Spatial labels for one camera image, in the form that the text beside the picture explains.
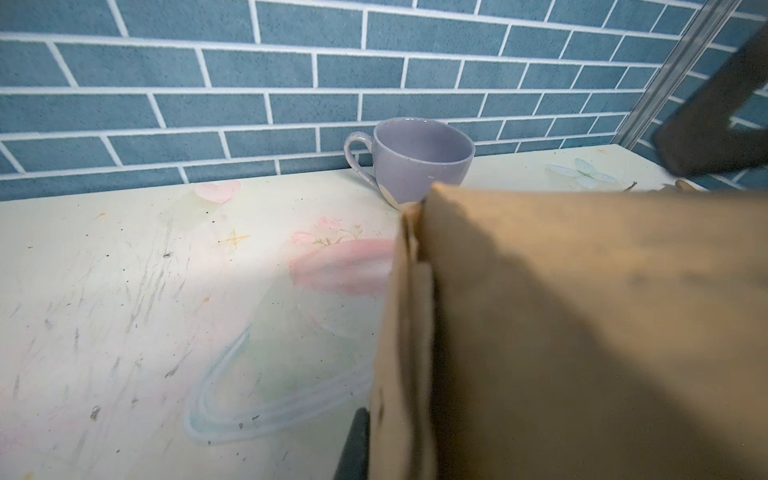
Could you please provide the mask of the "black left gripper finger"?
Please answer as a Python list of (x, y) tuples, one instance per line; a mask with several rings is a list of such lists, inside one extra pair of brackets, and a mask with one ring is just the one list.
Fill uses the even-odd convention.
[(369, 466), (370, 414), (358, 409), (342, 449), (334, 480), (367, 480)]

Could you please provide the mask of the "brown cardboard box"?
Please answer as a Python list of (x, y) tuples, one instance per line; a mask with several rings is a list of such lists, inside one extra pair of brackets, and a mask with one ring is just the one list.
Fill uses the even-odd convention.
[(373, 479), (763, 479), (767, 198), (435, 186), (395, 243)]

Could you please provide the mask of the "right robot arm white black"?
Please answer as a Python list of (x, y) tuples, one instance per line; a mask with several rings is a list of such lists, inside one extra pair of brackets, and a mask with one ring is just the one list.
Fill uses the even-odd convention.
[(767, 26), (661, 126), (653, 136), (672, 175), (723, 174), (767, 164), (767, 131), (734, 131), (730, 117), (767, 82)]

